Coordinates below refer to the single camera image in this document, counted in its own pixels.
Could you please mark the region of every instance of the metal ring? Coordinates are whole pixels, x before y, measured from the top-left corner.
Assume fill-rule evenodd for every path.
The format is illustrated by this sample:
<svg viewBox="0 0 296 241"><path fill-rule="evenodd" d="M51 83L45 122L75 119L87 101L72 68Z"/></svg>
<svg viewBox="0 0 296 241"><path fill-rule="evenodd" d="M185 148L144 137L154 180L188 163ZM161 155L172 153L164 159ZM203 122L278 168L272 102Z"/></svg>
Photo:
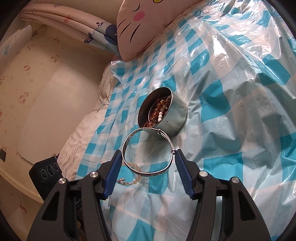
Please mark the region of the metal ring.
<svg viewBox="0 0 296 241"><path fill-rule="evenodd" d="M171 153L170 153L170 161L169 161L168 165L167 165L164 169L161 169L161 170L156 171L156 172L139 172L139 171L133 169L132 167L130 167L130 166L127 164L126 160L125 160L126 148L127 148L127 146L128 146L129 141L131 140L131 138L132 138L136 133L138 133L138 132L140 132L140 131L145 131L145 130L156 131L157 133L159 133L162 137L164 137L164 138L170 143L170 146L171 146L171 148L172 148L172 151L171 151ZM136 173L137 175L140 175L140 176L143 176L143 177L153 177L153 176L157 176L157 175L160 175L160 174L165 173L165 172L170 168L170 166L171 166L171 164L172 164L172 162L173 162L173 154L174 154L174 150L175 150L175 149L174 149L174 146L173 146L173 144L172 144L170 138L168 137L168 135L167 135L164 131L162 131L162 130L160 130L160 129L154 129L154 128L139 128L139 129L134 130L132 133L130 133L130 134L128 135L128 137L126 138L126 140L125 140L124 143L123 143L123 146L122 146L122 149L121 149L121 155L122 155L122 159L123 159L125 165L126 165L126 166L128 167L128 169L130 169L133 173Z"/></svg>

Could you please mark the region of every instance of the beaded bracelet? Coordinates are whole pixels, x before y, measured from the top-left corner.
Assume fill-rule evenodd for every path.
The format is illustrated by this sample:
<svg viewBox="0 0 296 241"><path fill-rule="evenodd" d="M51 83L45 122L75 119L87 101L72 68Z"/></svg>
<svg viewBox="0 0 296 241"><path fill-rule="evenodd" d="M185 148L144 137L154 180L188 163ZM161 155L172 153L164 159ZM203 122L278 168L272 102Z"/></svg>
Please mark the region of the beaded bracelet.
<svg viewBox="0 0 296 241"><path fill-rule="evenodd" d="M138 167L137 164L133 164L133 163L131 163L131 162L127 162L127 164L128 164L130 167L133 167L134 169L136 169L136 170L139 171L139 172L142 170L140 167ZM127 185L132 186L132 185L134 185L134 184L137 184L137 182L139 182L140 179L141 179L141 176L138 175L138 177L137 177L135 180L133 180L132 182L130 182L130 183L129 183L129 182L124 182L124 181L125 181L124 178L121 178L121 179L117 180L116 182L117 182L118 184L120 184L120 185L123 185L123 186L127 186Z"/></svg>

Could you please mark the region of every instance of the cat face pillow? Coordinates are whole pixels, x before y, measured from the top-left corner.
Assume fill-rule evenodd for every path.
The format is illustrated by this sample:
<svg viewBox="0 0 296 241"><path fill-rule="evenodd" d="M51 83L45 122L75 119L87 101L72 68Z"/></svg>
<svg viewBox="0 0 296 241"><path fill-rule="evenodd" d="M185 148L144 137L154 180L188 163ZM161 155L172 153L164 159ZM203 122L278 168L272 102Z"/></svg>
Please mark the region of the cat face pillow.
<svg viewBox="0 0 296 241"><path fill-rule="evenodd" d="M182 12L201 0L124 0L117 17L119 52L130 61Z"/></svg>

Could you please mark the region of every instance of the cat whisker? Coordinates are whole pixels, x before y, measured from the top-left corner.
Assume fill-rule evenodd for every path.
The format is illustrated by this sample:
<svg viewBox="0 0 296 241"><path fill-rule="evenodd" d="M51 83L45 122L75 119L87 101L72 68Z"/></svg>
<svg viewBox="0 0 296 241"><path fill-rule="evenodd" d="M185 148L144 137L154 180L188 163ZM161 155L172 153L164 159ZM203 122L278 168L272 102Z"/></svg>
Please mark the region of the cat whisker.
<svg viewBox="0 0 296 241"><path fill-rule="evenodd" d="M121 32L121 34L119 35L119 37L122 35L122 33L127 29L127 27L128 26L130 26L130 24L129 25L127 25L123 30L122 30L122 32Z"/></svg>
<svg viewBox="0 0 296 241"><path fill-rule="evenodd" d="M135 33L136 33L136 31L138 30L138 28L140 27L140 25L141 25L141 24L139 24L139 25L136 27L135 31L134 31L133 34L131 35L131 39L132 39L133 36L135 35Z"/></svg>
<svg viewBox="0 0 296 241"><path fill-rule="evenodd" d="M117 26L117 30L118 30L119 26L120 26L125 20L123 20L123 21Z"/></svg>

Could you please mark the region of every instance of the mattress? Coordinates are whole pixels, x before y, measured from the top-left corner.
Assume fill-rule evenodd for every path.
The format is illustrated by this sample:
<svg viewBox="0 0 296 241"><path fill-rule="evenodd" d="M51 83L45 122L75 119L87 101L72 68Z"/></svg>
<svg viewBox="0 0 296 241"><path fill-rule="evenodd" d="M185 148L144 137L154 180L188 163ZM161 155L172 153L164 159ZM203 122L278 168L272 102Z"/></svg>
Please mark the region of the mattress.
<svg viewBox="0 0 296 241"><path fill-rule="evenodd" d="M82 119L61 150L58 164L63 176L70 181L75 179L85 150L96 129L104 120L110 102L110 94L117 82L118 80L111 74L110 64L107 65L99 86L99 100L92 112Z"/></svg>

